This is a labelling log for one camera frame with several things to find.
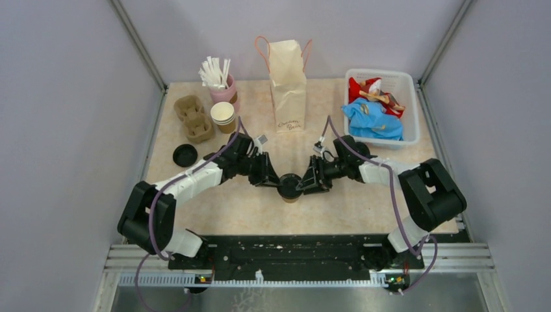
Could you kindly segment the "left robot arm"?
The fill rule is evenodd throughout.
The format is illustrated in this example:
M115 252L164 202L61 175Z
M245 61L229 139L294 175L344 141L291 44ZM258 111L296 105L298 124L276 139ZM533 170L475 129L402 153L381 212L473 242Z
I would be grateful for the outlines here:
M263 150L266 141L264 135L252 138L236 132L217 152L171 179L137 183L119 219L118 233L151 255L167 259L179 254L190 267L204 267L209 258L205 241L188 229L176 230L175 212L201 192L235 176L246 176L255 187L280 186L269 154Z

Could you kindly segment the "brown pulp cup carrier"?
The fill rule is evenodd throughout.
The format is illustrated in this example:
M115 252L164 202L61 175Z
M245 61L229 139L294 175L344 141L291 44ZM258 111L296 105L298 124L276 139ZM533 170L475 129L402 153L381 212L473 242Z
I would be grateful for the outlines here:
M184 134L191 143L200 144L215 137L214 126L199 97L181 97L175 101L173 107L183 123Z

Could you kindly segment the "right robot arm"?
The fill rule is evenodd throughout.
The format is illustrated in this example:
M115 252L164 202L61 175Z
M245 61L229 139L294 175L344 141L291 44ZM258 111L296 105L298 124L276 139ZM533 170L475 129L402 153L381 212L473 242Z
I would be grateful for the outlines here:
M396 192L400 190L409 211L407 217L397 218L397 228L380 247L369 249L365 263L370 269L398 268L407 260L407 251L422 246L430 232L467 208L465 196L438 159L418 165L385 161L350 135L335 139L333 144L335 155L325 151L320 143L315 145L320 155L311 157L306 173L296 185L299 193L328 192L333 180L347 177L364 184L389 186L393 206L397 205Z

